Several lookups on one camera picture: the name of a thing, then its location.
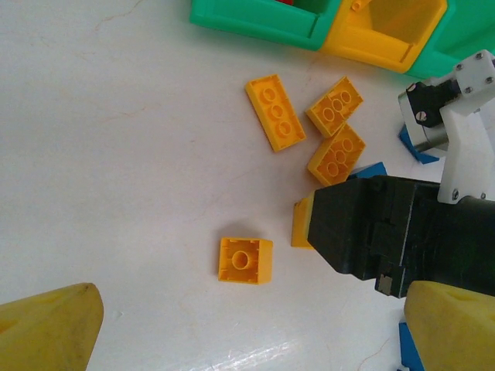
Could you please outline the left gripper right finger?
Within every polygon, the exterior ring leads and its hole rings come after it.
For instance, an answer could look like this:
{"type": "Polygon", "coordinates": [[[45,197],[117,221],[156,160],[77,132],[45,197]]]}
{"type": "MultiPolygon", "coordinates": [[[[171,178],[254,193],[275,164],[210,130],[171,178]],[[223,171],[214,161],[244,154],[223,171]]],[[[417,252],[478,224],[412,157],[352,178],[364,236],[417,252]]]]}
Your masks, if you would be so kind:
{"type": "Polygon", "coordinates": [[[415,281],[405,320],[426,370],[494,369],[494,297],[415,281]]]}

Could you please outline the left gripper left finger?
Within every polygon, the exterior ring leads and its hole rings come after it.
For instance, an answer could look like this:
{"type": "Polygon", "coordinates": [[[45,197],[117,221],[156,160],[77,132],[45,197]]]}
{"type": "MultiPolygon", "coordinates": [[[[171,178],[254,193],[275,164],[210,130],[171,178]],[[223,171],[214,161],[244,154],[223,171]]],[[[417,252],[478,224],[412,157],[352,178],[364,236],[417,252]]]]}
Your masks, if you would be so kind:
{"type": "Polygon", "coordinates": [[[92,283],[3,304],[1,369],[85,370],[103,318],[103,301],[92,283]]]}

